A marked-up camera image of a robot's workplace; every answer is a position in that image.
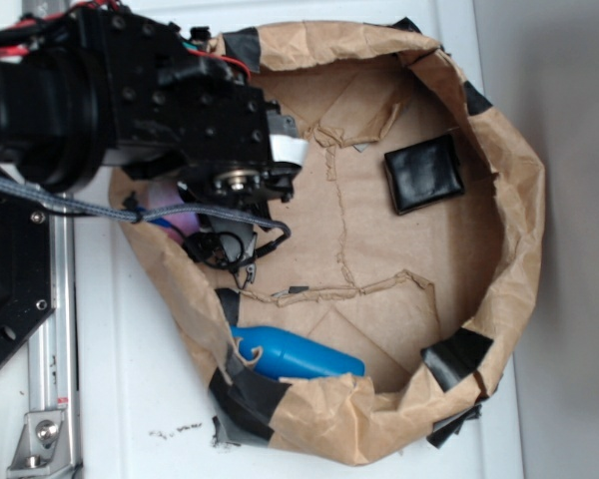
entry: paper bag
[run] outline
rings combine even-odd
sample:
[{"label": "paper bag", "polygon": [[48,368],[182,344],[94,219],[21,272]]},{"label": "paper bag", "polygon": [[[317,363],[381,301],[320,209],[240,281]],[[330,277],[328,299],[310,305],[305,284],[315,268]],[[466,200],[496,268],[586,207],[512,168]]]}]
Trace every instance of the paper bag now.
[{"label": "paper bag", "polygon": [[[543,166],[441,45],[417,32],[286,23],[213,46],[258,72],[252,83],[310,141],[295,198],[270,203],[293,236],[236,293],[228,273],[194,264],[160,228],[123,229],[209,384],[223,437],[346,464],[426,435],[439,442],[493,394],[534,306]],[[397,216],[384,154],[445,134],[465,195]],[[111,202],[145,187],[116,172]],[[237,353],[222,288],[230,320],[355,355],[366,377],[253,372]]]}]

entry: black leather wallet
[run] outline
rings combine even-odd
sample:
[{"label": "black leather wallet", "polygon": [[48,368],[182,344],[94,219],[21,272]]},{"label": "black leather wallet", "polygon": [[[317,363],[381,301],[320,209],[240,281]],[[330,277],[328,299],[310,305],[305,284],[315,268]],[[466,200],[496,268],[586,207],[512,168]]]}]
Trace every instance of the black leather wallet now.
[{"label": "black leather wallet", "polygon": [[398,215],[464,193],[450,135],[386,153],[384,165]]}]

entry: cable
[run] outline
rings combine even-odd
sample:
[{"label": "cable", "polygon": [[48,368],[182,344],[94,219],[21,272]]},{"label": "cable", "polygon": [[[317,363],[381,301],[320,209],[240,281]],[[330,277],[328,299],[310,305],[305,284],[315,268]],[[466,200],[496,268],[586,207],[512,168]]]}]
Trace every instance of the cable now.
[{"label": "cable", "polygon": [[213,55],[211,53],[207,53],[207,52],[202,52],[200,50],[192,50],[191,48],[187,48],[187,51],[191,54],[191,55],[196,55],[198,57],[211,57],[211,58],[217,58],[220,60],[223,60],[227,63],[230,63],[234,66],[237,66],[238,68],[240,68],[246,75],[247,75],[247,79],[251,79],[251,70],[249,70],[249,67],[247,67],[246,64],[244,64],[243,62],[241,62],[240,60],[237,60],[235,58],[231,58],[231,57],[226,57],[224,55]]},{"label": "cable", "polygon": [[291,229],[282,222],[267,220],[256,217],[247,212],[232,210],[230,208],[219,207],[216,205],[202,205],[197,203],[187,203],[183,205],[173,205],[162,207],[146,212],[130,212],[125,210],[116,210],[113,208],[93,205],[80,200],[69,198],[60,198],[44,190],[38,190],[29,185],[21,185],[12,180],[0,177],[0,193],[12,197],[20,198],[34,203],[47,205],[52,211],[57,209],[67,209],[71,213],[88,214],[96,217],[109,218],[118,222],[138,223],[141,221],[150,222],[170,215],[179,213],[196,213],[198,215],[207,215],[210,217],[222,218],[234,222],[257,225],[261,228],[275,228],[281,230],[286,238],[291,236]]},{"label": "cable", "polygon": [[29,52],[26,48],[8,50],[5,47],[21,45],[31,40],[31,37],[47,33],[53,27],[59,25],[58,20],[64,18],[78,8],[101,8],[105,5],[117,12],[121,10],[122,2],[117,0],[91,0],[88,2],[76,3],[63,13],[54,13],[44,18],[24,18],[7,29],[0,30],[0,56],[24,56]]}]

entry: blue plastic bottle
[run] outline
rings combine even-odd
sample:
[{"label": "blue plastic bottle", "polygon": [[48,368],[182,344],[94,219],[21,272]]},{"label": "blue plastic bottle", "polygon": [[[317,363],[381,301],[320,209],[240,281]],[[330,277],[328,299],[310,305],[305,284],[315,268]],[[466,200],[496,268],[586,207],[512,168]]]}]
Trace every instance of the blue plastic bottle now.
[{"label": "blue plastic bottle", "polygon": [[240,354],[246,360],[255,358],[253,349],[263,352],[255,371],[271,379],[302,377],[312,379],[323,376],[339,376],[350,372],[363,376],[365,366],[356,357],[324,346],[283,329],[270,326],[231,326],[239,342]]}]

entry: metal frame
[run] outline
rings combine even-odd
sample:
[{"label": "metal frame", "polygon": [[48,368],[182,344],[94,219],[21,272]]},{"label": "metal frame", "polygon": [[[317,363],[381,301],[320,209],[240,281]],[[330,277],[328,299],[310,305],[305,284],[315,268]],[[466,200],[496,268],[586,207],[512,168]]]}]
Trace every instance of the metal frame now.
[{"label": "metal frame", "polygon": [[29,339],[29,409],[8,478],[80,477],[73,220],[51,217],[55,311]]}]

